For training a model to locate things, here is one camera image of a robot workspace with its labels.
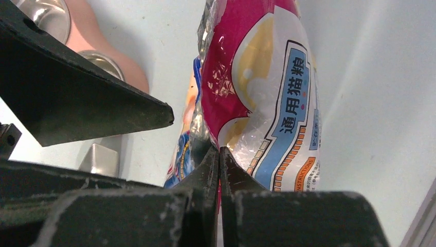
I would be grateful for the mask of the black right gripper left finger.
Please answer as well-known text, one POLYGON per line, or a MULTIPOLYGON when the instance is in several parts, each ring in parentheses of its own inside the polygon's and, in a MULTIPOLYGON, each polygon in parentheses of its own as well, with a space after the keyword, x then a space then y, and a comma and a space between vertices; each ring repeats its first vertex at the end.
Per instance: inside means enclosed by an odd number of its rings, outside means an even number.
POLYGON ((1 161, 1 246, 215 246, 219 153, 172 188, 1 161))

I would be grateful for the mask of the colourful cat food bag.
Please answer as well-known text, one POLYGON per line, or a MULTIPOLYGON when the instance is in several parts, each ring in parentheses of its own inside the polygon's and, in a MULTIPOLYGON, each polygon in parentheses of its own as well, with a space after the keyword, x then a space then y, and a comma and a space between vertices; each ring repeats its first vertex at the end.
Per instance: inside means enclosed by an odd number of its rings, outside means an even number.
POLYGON ((206 1, 171 188, 211 146, 271 191, 320 179, 316 68, 296 1, 206 1))

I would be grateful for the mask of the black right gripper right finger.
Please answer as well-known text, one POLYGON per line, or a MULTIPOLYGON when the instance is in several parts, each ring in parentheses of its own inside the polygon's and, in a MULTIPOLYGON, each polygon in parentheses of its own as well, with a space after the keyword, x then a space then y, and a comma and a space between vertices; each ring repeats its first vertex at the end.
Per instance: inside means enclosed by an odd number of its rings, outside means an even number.
POLYGON ((272 192, 220 149, 224 246, 388 246, 366 198, 351 191, 272 192))

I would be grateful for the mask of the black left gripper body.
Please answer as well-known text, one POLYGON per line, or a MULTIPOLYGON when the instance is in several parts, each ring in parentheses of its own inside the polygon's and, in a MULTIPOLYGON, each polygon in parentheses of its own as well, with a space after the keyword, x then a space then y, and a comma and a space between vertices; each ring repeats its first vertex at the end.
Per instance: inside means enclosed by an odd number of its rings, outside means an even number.
POLYGON ((13 123, 1 123, 1 159, 9 159, 21 135, 21 131, 13 123))

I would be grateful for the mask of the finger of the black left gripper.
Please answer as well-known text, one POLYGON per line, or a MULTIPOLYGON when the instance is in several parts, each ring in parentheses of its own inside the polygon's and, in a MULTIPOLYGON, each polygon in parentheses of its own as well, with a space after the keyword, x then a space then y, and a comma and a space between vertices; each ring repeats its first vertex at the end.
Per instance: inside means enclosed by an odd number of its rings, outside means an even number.
POLYGON ((172 125, 172 108, 106 73, 1 1, 1 99, 43 147, 172 125))

